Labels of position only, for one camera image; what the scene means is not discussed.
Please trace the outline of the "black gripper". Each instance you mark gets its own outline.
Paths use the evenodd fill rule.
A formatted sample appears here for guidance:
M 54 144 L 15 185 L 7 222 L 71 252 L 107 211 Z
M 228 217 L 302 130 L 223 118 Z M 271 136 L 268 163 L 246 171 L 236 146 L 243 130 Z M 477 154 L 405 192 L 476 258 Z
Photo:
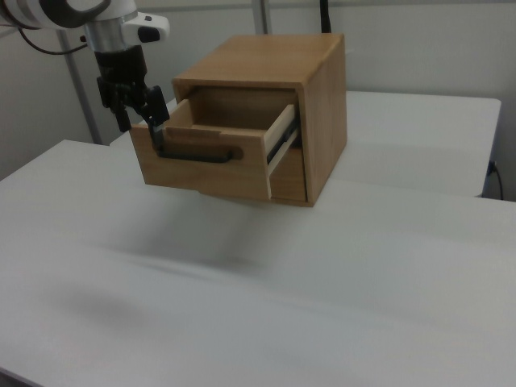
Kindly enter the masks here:
M 169 111 L 161 88 L 157 85 L 148 88 L 145 84 L 147 66 L 142 47 L 137 45 L 118 52 L 95 52 L 94 55 L 101 74 L 97 83 L 102 105 L 115 116 L 119 130 L 125 133 L 131 129 L 125 105 L 126 86 L 129 86 L 142 94 L 135 112 L 148 125 L 153 149 L 158 156 L 163 156 L 163 124 L 169 120 Z

